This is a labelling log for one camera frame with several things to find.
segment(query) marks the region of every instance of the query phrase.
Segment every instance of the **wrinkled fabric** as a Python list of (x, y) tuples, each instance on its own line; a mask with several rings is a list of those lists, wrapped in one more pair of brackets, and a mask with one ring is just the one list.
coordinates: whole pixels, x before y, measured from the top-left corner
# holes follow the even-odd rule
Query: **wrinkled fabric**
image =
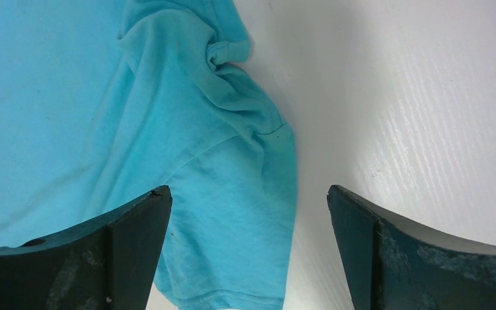
[(5, 2), (0, 246), (168, 184), (159, 290), (180, 309), (281, 309), (294, 137), (229, 64), (250, 51), (232, 1)]

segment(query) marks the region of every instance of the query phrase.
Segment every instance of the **light blue t-shirt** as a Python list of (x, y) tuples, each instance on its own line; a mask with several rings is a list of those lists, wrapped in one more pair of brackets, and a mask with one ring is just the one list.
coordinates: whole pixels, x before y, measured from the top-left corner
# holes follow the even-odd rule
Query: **light blue t-shirt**
[(0, 1), (0, 246), (168, 184), (165, 296), (281, 309), (294, 137), (249, 51), (231, 0)]

